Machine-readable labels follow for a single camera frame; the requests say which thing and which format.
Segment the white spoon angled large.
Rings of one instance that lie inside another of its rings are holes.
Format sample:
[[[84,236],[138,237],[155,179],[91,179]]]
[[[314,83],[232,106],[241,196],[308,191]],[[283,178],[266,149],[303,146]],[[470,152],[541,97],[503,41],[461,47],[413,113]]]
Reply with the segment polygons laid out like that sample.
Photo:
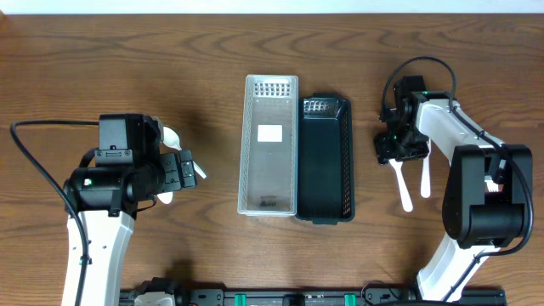
[[[174,131],[171,127],[165,126],[162,121],[154,116],[152,119],[156,120],[158,122],[158,126],[161,129],[161,141],[162,143],[170,149],[175,149],[178,151],[182,150],[182,142],[181,138],[179,137],[179,134]],[[201,176],[202,179],[206,179],[207,175],[206,173],[201,169],[201,167],[193,161],[195,171]]]

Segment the white spoon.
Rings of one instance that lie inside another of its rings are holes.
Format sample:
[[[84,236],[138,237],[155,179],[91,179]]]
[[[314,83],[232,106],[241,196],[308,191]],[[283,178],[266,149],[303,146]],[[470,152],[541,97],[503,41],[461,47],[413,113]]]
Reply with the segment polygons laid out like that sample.
[[[395,159],[390,159],[388,161],[389,165],[393,168],[399,187],[399,195],[401,200],[401,205],[405,212],[410,213],[413,211],[413,203],[405,183],[405,178],[402,173],[402,161],[396,161]]]
[[[158,194],[156,197],[161,203],[168,205],[168,204],[171,204],[173,201],[173,192],[172,191],[164,192],[164,193]]]

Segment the clear mesh plastic tray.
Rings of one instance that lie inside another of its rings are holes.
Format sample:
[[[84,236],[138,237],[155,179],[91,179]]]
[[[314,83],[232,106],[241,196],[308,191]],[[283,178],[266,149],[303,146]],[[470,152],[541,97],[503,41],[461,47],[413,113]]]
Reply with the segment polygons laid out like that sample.
[[[246,77],[237,212],[291,217],[298,196],[298,77]]]

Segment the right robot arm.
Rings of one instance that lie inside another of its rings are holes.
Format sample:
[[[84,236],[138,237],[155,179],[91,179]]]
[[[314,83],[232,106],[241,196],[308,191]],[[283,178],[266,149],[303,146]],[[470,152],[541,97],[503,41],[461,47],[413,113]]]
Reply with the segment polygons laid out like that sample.
[[[395,106],[379,116],[387,130],[374,139],[377,160],[394,168],[401,204],[413,205],[403,163],[426,160],[436,145],[450,166],[442,204],[445,236],[416,275],[421,300],[457,302],[487,258],[516,252],[534,224],[532,153],[490,136],[461,109],[453,93],[427,90],[422,76],[394,84]]]

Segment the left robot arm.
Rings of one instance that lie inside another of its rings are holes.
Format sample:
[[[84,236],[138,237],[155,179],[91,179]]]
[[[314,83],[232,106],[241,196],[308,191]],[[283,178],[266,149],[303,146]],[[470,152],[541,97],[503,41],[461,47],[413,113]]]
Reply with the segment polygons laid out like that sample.
[[[142,201],[166,203],[196,186],[190,150],[146,156],[140,164],[102,164],[91,149],[65,181],[69,257],[64,305],[116,305],[122,270]]]

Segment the white fork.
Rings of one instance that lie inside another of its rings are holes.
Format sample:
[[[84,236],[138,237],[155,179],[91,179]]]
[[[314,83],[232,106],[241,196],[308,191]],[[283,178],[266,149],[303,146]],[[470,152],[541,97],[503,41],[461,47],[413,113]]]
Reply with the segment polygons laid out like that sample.
[[[485,183],[489,192],[499,192],[501,190],[499,185],[494,183],[491,179],[486,179]]]
[[[422,160],[422,176],[420,184],[420,194],[423,198],[429,198],[431,196],[431,183],[430,183],[430,154],[432,149],[432,141],[427,142],[428,155]]]

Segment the black mesh plastic tray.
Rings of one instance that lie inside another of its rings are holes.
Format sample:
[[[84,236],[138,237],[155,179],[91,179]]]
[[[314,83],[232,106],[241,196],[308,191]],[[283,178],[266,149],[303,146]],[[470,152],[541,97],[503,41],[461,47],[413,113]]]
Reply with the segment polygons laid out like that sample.
[[[336,225],[354,216],[351,103],[331,93],[301,98],[296,217]]]

